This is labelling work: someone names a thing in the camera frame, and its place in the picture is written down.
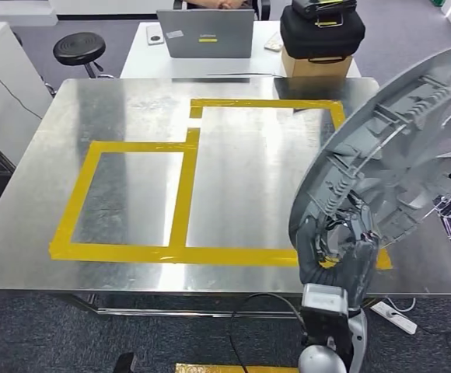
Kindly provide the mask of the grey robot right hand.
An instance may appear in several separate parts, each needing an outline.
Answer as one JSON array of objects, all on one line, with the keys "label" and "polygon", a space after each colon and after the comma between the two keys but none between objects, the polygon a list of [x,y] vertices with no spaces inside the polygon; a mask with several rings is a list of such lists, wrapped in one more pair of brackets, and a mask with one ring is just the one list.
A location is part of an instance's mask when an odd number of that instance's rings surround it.
[{"label": "grey robot right hand", "polygon": [[[370,208],[355,193],[347,197],[350,205],[338,209],[335,217],[325,214],[314,218],[307,213],[291,223],[289,233],[297,251],[299,278],[302,284],[320,284],[343,288],[350,309],[360,307],[376,268],[379,237],[373,230]],[[320,265],[318,250],[329,247],[328,233],[344,225],[352,237],[346,252],[332,267]]]}]

